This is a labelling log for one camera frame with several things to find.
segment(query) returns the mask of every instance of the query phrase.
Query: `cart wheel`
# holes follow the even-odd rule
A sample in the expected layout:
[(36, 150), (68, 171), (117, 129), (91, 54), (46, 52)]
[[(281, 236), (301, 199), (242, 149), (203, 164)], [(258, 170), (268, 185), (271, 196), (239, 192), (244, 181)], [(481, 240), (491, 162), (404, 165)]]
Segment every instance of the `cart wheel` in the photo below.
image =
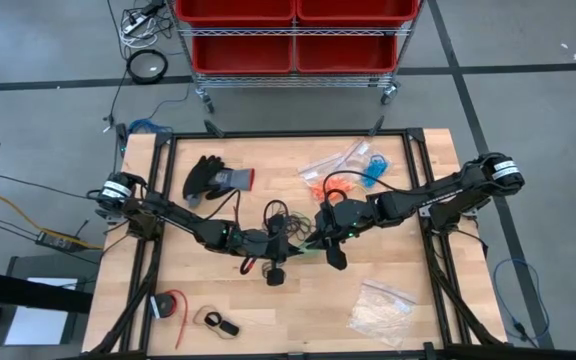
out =
[(396, 94), (396, 93), (397, 93), (397, 90), (395, 90), (395, 92), (392, 93), (392, 94), (388, 94), (388, 95), (383, 94), (383, 95), (381, 95), (381, 105), (388, 105), (388, 104), (390, 104), (390, 103), (392, 102), (392, 99), (393, 99), (393, 97), (394, 97), (394, 94)]
[(204, 104), (204, 109), (206, 110), (206, 112), (208, 112), (209, 114), (212, 114), (215, 112), (215, 107), (212, 105), (212, 102), (208, 102)]

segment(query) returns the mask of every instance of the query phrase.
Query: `gray tile floor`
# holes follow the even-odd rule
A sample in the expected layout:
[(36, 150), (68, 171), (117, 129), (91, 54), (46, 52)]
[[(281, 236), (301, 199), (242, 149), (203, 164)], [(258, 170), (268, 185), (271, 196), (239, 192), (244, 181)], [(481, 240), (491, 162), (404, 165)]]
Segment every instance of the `gray tile floor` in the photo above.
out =
[[(112, 4), (119, 14), (132, 2)], [(576, 1), (454, 0), (441, 1), (439, 8), (462, 66), (576, 62)], [(174, 41), (159, 45), (168, 52), (180, 50)], [(188, 74), (183, 57), (170, 57), (170, 63), (169, 74)], [(447, 66), (428, 8), (403, 63)], [(103, 1), (0, 0), (0, 83), (116, 79), (122, 73)], [(576, 349), (576, 72), (465, 79), (490, 149), (513, 156), (524, 171), (527, 185), (509, 199), (509, 206), (526, 259), (540, 273), (555, 347)], [(450, 128), (460, 159), (474, 158), (475, 142), (452, 76), (401, 76), (400, 81), (403, 88), (388, 107), (379, 104), (380, 92), (372, 89), (214, 90), (217, 112), (212, 117), (191, 89), (186, 102), (164, 106), (155, 120), (176, 131), (201, 131), (205, 118), (224, 130), (330, 129), (367, 127), (383, 114), (386, 127)], [(187, 86), (125, 87), (117, 101), (117, 119), (148, 116), (160, 101), (183, 97)], [(101, 133), (106, 126), (101, 118), (115, 91), (0, 91), (0, 173), (76, 193), (98, 187), (112, 167), (113, 136)], [(104, 225), (93, 204), (1, 179), (0, 192), (60, 231), (75, 231), (90, 218), (82, 236), (102, 242)], [(19, 221), (1, 204), (0, 217)], [(492, 271), (509, 256), (493, 206), (481, 214), (481, 236), (490, 244)], [(49, 253), (0, 231), (0, 273), (13, 255)], [(500, 287), (515, 316), (529, 323), (510, 267), (502, 271)], [(22, 358), (19, 354), (7, 349), (0, 358)]]

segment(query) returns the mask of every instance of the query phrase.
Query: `wooden table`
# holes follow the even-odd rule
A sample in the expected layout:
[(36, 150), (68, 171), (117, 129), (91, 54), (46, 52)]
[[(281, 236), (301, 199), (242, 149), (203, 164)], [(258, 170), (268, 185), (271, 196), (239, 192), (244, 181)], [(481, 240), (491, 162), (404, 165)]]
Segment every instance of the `wooden table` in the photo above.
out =
[[(447, 129), (425, 130), (435, 178), (459, 169), (459, 162)], [(356, 137), (196, 139), (177, 144), (170, 200), (184, 206), (182, 187), (189, 170), (201, 155), (219, 155), (227, 166), (255, 168), (253, 190), (242, 193), (240, 223), (242, 229), (260, 228), (265, 204), (275, 198), (286, 202), (291, 211), (314, 216), (318, 204), (311, 197), (296, 169), (304, 164), (344, 151)], [(129, 139), (122, 171), (148, 178), (154, 135), (133, 135)], [(377, 147), (393, 162), (383, 180), (394, 187), (411, 187), (401, 137), (379, 136)], [(166, 149), (162, 159), (166, 159)], [(421, 170), (421, 161), (416, 164)], [(161, 189), (163, 169), (159, 167)], [(375, 187), (375, 192), (383, 191)], [(351, 197), (362, 198), (360, 190)], [(203, 201), (195, 211), (208, 215), (221, 201)], [(232, 206), (225, 206), (217, 218), (233, 219)], [(460, 228), (476, 234), (470, 221)], [(106, 247), (125, 234), (118, 229), (109, 234)], [(450, 236), (461, 293), (479, 320), (489, 331), (505, 340), (504, 327), (493, 292), (488, 268), (480, 244), (465, 235)], [(103, 258), (90, 311), (84, 350), (100, 342), (122, 311), (128, 292), (136, 241), (126, 239)], [(375, 228), (350, 239), (343, 250), (348, 268), (338, 271), (326, 264), (323, 252), (290, 258), (284, 269), (282, 286), (268, 287), (260, 266), (247, 276), (239, 274), (242, 258), (210, 253), (194, 238), (166, 225), (157, 292), (183, 291), (189, 301), (189, 319), (204, 305), (214, 305), (241, 325), (235, 340), (221, 340), (203, 326), (186, 327), (181, 346), (175, 350), (181, 313), (154, 320), (149, 355), (243, 354), (288, 352), (337, 352), (393, 350), (392, 347), (346, 327), (364, 279), (372, 279), (418, 299), (412, 324), (400, 350), (418, 350), (431, 341), (441, 348), (437, 315), (433, 305), (419, 223), (416, 217), (398, 227)], [(146, 264), (150, 252), (146, 253)], [(454, 311), (450, 301), (447, 312), (453, 339), (458, 340)], [(132, 347), (138, 343), (142, 314), (135, 316)]]

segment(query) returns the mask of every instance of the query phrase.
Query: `black metal frame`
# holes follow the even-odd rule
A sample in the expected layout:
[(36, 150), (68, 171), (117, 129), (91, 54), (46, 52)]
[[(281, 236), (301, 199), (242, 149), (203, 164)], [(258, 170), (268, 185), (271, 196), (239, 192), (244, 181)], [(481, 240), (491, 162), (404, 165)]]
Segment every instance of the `black metal frame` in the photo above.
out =
[[(202, 133), (175, 133), (175, 134), (157, 134), (155, 139), (155, 149), (153, 152), (153, 160), (150, 169), (150, 176), (148, 179), (148, 184), (155, 184), (157, 181), (157, 170), (159, 168), (159, 162), (161, 158), (161, 150), (163, 144), (169, 142), (169, 153), (168, 162), (166, 164), (165, 179), (163, 185), (163, 194), (167, 198), (170, 193), (170, 188), (172, 185), (172, 173), (175, 162), (175, 150), (177, 142), (180, 140), (192, 140), (192, 139), (217, 139), (217, 138), (288, 138), (288, 137), (332, 137), (332, 136), (367, 136), (367, 130), (320, 130), (320, 131), (263, 131), (263, 132), (228, 132), (220, 134), (217, 136), (212, 133), (202, 132)], [(416, 170), (415, 157), (413, 154), (413, 140), (417, 144), (421, 161), (423, 164), (424, 174), (426, 180), (430, 181), (433, 177), (432, 167), (430, 164), (430, 159), (428, 157), (428, 149), (426, 147), (426, 142), (424, 138), (423, 129), (421, 128), (409, 128), (409, 129), (382, 129), (379, 130), (375, 136), (400, 136), (404, 146), (404, 153), (406, 157), (406, 162), (408, 165), (408, 170), (410, 173), (410, 181), (413, 187), (419, 186), (419, 177)], [(426, 256), (435, 256), (433, 239), (430, 234), (429, 223), (425, 219), (420, 218), (420, 226), (423, 234), (423, 240), (426, 242), (424, 249), (426, 250)], [(447, 236), (441, 239), (441, 249), (444, 258), (444, 266), (449, 277), (449, 281), (454, 289), (459, 293), (459, 284), (457, 281), (456, 271), (454, 262), (451, 256), (450, 245), (448, 243)], [(139, 285), (141, 279), (141, 268), (143, 265), (143, 258), (145, 255), (145, 243), (140, 241), (137, 245), (137, 251), (135, 253), (135, 260), (133, 263), (133, 271), (130, 280), (130, 287), (128, 298), (130, 299), (134, 294), (136, 288)], [(162, 251), (161, 242), (156, 242), (153, 249), (153, 260), (159, 261)], [(437, 311), (437, 317), (439, 320), (439, 330), (441, 334), (442, 343), (445, 346), (452, 344), (452, 337), (450, 334), (450, 328), (448, 324), (448, 317), (446, 314), (445, 302), (443, 299), (442, 289), (439, 284), (431, 277), (430, 282), (433, 289), (433, 298), (435, 303), (435, 309)], [(155, 286), (150, 291), (150, 295), (154, 293)], [(144, 318), (141, 328), (141, 337), (139, 340), (139, 349), (142, 351), (147, 351), (150, 337), (150, 327), (152, 321), (152, 315), (150, 314), (150, 308), (145, 307)], [(459, 325), (459, 333), (464, 344), (470, 344), (470, 336), (468, 328), (461, 314), (455, 311), (457, 317), (457, 323)], [(120, 342), (120, 351), (127, 351), (130, 348), (130, 338), (132, 334), (132, 321), (127, 326), (124, 334), (122, 335)], [(441, 351), (434, 351), (432, 344), (426, 344), (424, 350), (411, 350), (411, 351), (371, 351), (371, 352), (336, 352), (336, 353), (308, 353), (307, 357), (309, 359), (322, 358), (388, 358), (388, 359), (411, 359), (419, 358), (426, 359), (431, 358), (432, 354), (439, 355)], [(303, 358), (305, 354), (246, 354), (246, 355), (201, 355), (201, 356), (184, 356), (184, 355), (171, 355), (171, 356), (155, 356), (149, 357), (151, 359), (157, 360), (174, 360), (174, 359), (277, 359), (277, 357), (288, 357), (288, 358)]]

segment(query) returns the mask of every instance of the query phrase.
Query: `white cable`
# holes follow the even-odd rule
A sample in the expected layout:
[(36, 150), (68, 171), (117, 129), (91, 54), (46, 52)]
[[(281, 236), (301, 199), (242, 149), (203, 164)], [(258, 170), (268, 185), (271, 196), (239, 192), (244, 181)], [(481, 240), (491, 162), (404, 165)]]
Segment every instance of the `white cable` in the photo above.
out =
[[(131, 15), (133, 17), (138, 18), (139, 16), (141, 16), (140, 11), (135, 11), (132, 12)], [(148, 24), (146, 24), (146, 30), (144, 30), (141, 34), (138, 35), (126, 35), (124, 34), (123, 28), (124, 28), (124, 24), (126, 22), (128, 22), (130, 20), (130, 16), (125, 16), (122, 20), (121, 20), (121, 24), (119, 25), (119, 29), (117, 29), (117, 32), (119, 33), (119, 39), (121, 40), (121, 43), (128, 46), (129, 48), (132, 49), (145, 49), (147, 47), (150, 47), (152, 45), (154, 45), (157, 40), (159, 40), (159, 38), (157, 37), (157, 34), (155, 34), (155, 29), (157, 27), (157, 20), (155, 20), (154, 18), (150, 18), (150, 20), (148, 20)], [(143, 43), (144, 40), (150, 40), (150, 42), (147, 43)]]

